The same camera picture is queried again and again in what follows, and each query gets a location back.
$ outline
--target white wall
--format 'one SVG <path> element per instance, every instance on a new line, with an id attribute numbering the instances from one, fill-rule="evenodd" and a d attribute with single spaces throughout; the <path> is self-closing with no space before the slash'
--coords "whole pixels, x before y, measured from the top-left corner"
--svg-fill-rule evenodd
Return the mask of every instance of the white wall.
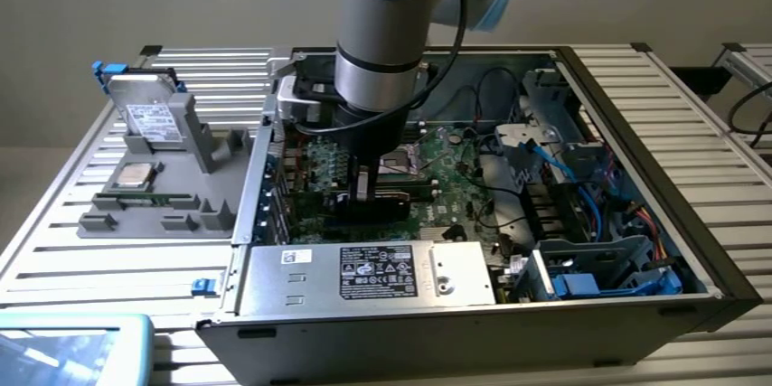
<path id="1" fill-rule="evenodd" d="M 72 146 L 104 104 L 94 60 L 145 44 L 329 45 L 338 0 L 0 0 L 0 146 Z M 436 28 L 432 42 L 448 42 Z M 648 42 L 706 63 L 724 41 L 772 42 L 772 0 L 513 0 L 468 42 Z"/>

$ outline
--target tablet screen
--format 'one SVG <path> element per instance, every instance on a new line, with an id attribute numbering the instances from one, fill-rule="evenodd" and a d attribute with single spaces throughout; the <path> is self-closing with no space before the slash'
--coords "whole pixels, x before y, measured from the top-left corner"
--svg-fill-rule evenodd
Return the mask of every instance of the tablet screen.
<path id="1" fill-rule="evenodd" d="M 96 385 L 117 330 L 0 330 L 2 384 Z"/>

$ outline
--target black cable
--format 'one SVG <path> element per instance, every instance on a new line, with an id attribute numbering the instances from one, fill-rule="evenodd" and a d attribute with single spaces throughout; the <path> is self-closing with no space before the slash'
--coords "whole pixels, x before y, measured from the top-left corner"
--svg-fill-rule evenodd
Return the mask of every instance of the black cable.
<path id="1" fill-rule="evenodd" d="M 478 187 L 480 189 L 485 189 L 490 192 L 504 192 L 504 193 L 508 193 L 512 196 L 520 198 L 520 193 L 517 193 L 514 190 L 504 189 L 501 187 L 490 187 L 489 185 L 480 184 L 480 183 L 474 182 L 472 180 L 472 178 L 469 178 L 465 174 L 462 174 L 461 171 L 458 172 L 458 174 L 461 174 L 462 179 L 466 180 L 469 182 L 469 184 L 473 185 L 474 187 Z"/>
<path id="2" fill-rule="evenodd" d="M 429 64 L 429 68 L 425 72 L 425 82 L 430 83 L 432 80 L 434 79 L 436 75 L 437 75 L 438 69 L 436 67 L 436 65 L 432 63 Z M 429 100 L 429 95 L 430 93 L 425 94 L 424 98 L 417 101 L 412 106 L 410 106 L 410 110 L 416 110 L 417 108 L 420 108 L 424 103 Z"/>
<path id="3" fill-rule="evenodd" d="M 513 223 L 521 221 L 525 219 L 525 216 L 520 216 L 514 219 L 512 219 L 510 221 L 508 221 L 506 223 L 502 223 L 501 225 L 488 225 L 486 223 L 482 223 L 482 210 L 488 207 L 488 205 L 493 202 L 493 200 L 488 200 L 488 202 L 485 202 L 485 205 L 482 205 L 480 207 L 480 210 L 476 213 L 476 217 L 474 217 L 474 222 L 480 224 L 481 227 L 488 228 L 490 230 L 498 230 L 505 226 L 512 225 Z"/>
<path id="4" fill-rule="evenodd" d="M 766 131 L 766 126 L 769 125 L 769 122 L 772 122 L 772 112 L 769 112 L 769 114 L 766 115 L 766 118 L 764 119 L 764 122 L 758 126 L 760 132 Z M 761 133 L 756 133 L 756 137 L 753 138 L 753 141 L 750 142 L 750 148 L 753 148 L 753 147 L 756 147 L 756 145 L 758 145 L 758 142 L 761 141 L 762 135 L 764 134 L 761 134 Z"/>
<path id="5" fill-rule="evenodd" d="M 498 150 L 496 151 L 493 149 L 493 147 L 490 146 L 489 142 L 490 139 L 496 139 L 496 135 L 494 134 L 489 134 L 489 135 L 484 135 L 480 139 L 478 139 L 478 146 L 477 146 L 477 155 L 504 155 L 502 152 Z"/>
<path id="6" fill-rule="evenodd" d="M 334 133 L 342 133 L 344 131 L 350 131 L 356 128 L 368 127 L 368 126 L 380 124 L 381 122 L 386 121 L 389 118 L 398 115 L 404 110 L 409 110 L 413 105 L 416 105 L 418 103 L 422 104 L 422 101 L 425 101 L 425 99 L 428 99 L 429 94 L 434 90 L 436 86 L 445 79 L 445 76 L 448 75 L 449 69 L 452 68 L 453 63 L 456 62 L 456 58 L 458 58 L 458 52 L 461 51 L 461 45 L 462 45 L 462 37 L 466 33 L 466 14 L 468 14 L 466 0 L 458 0 L 458 23 L 457 23 L 458 27 L 456 29 L 456 39 L 453 40 L 453 45 L 452 45 L 452 48 L 449 50 L 448 63 L 445 64 L 442 69 L 436 74 L 434 79 L 426 83 L 425 88 L 421 91 L 418 91 L 418 93 L 414 95 L 414 97 L 410 99 L 410 101 L 404 103 L 397 108 L 392 108 L 388 112 L 378 113 L 373 117 L 366 118 L 361 121 L 357 121 L 352 124 L 344 125 L 341 127 L 316 128 L 316 127 L 304 126 L 302 124 L 296 124 L 297 131 L 305 135 L 316 135 L 316 136 L 328 136 L 328 135 L 332 135 Z"/>
<path id="7" fill-rule="evenodd" d="M 480 104 L 480 94 L 477 93 L 477 89 L 474 88 L 474 86 L 462 85 L 460 88 L 457 88 L 456 92 L 453 92 L 450 101 L 453 101 L 465 90 L 468 90 L 474 96 L 474 117 L 478 118 L 482 116 L 482 105 Z"/>
<path id="8" fill-rule="evenodd" d="M 305 99 L 308 101 L 318 101 L 320 103 L 333 103 L 333 104 L 342 104 L 346 101 L 336 94 L 321 94 L 321 93 L 312 93 L 306 94 L 300 97 L 300 99 Z"/>
<path id="9" fill-rule="evenodd" d="M 494 72 L 502 72 L 505 73 L 509 78 L 512 79 L 512 108 L 509 109 L 509 114 L 508 116 L 513 113 L 513 108 L 517 104 L 517 99 L 520 98 L 520 80 L 517 79 L 517 77 L 514 76 L 514 73 L 509 71 L 508 68 L 504 67 L 493 67 L 489 70 L 486 70 L 482 73 L 482 76 L 480 76 L 480 80 L 477 81 L 476 84 L 476 93 L 477 93 L 477 101 L 480 99 L 480 95 L 482 95 L 482 84 L 485 83 L 485 79 L 486 76 L 489 76 L 492 73 Z M 480 117 L 482 117 L 482 106 L 480 105 Z"/>
<path id="10" fill-rule="evenodd" d="M 504 228 L 505 226 L 512 225 L 513 223 L 517 223 L 518 221 L 524 220 L 525 216 L 520 216 L 517 219 L 512 219 L 510 221 L 508 221 L 506 223 L 502 223 L 501 225 L 488 225 L 486 223 L 482 223 L 482 221 L 480 220 L 480 215 L 477 215 L 476 218 L 476 222 L 477 224 L 482 227 L 482 228 L 488 228 L 489 230 L 500 230 L 501 228 Z"/>
<path id="11" fill-rule="evenodd" d="M 732 131 L 737 132 L 737 133 L 742 133 L 744 135 L 757 135 L 757 136 L 765 136 L 765 135 L 772 135 L 772 130 L 770 131 L 764 131 L 764 129 L 758 129 L 758 130 L 745 130 L 744 128 L 738 128 L 734 125 L 734 115 L 737 115 L 737 110 L 740 110 L 740 108 L 745 105 L 745 103 L 748 103 L 748 101 L 750 101 L 750 99 L 756 96 L 762 94 L 764 92 L 766 92 L 769 89 L 772 89 L 772 81 L 768 82 L 765 85 L 761 85 L 758 88 L 756 88 L 754 90 L 750 91 L 750 93 L 748 95 L 745 95 L 740 101 L 737 101 L 734 103 L 734 105 L 732 106 L 732 108 L 728 110 L 728 127 L 730 128 Z"/>

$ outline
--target metal rail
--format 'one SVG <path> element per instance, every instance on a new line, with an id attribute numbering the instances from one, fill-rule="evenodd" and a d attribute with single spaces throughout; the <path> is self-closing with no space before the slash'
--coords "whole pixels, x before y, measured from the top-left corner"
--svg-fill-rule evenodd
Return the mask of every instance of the metal rail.
<path id="1" fill-rule="evenodd" d="M 772 303 L 772 189 L 744 144 L 722 133 L 709 109 L 650 53 L 629 46 L 576 46 L 592 75 L 756 289 Z M 214 126 L 257 126 L 268 49 L 164 50 Z M 190 330 L 190 314 L 216 310 L 192 298 L 196 278 L 230 259 L 228 240 L 80 239 L 76 222 L 124 152 L 125 125 L 112 108 L 96 121 L 0 257 L 0 306 L 34 311 L 133 311 L 156 326 L 152 384 L 236 385 Z M 390 382 L 406 385 L 772 384 L 772 305 L 713 334 L 689 334 L 634 367 Z"/>
<path id="2" fill-rule="evenodd" d="M 713 65 L 724 67 L 748 89 L 760 88 L 772 81 L 772 44 L 726 44 Z M 772 90 L 764 95 L 772 101 Z M 737 137 L 748 143 L 753 141 L 750 135 L 737 134 Z M 754 151 L 772 159 L 769 136 L 761 138 Z"/>

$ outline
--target warning label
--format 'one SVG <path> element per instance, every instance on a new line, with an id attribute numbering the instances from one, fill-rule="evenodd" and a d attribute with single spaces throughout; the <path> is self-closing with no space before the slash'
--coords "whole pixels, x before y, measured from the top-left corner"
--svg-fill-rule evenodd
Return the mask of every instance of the warning label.
<path id="1" fill-rule="evenodd" d="M 417 297 L 412 246 L 340 248 L 340 296 Z"/>
<path id="2" fill-rule="evenodd" d="M 180 129 L 165 104 L 126 104 L 125 108 L 148 142 L 182 142 Z"/>

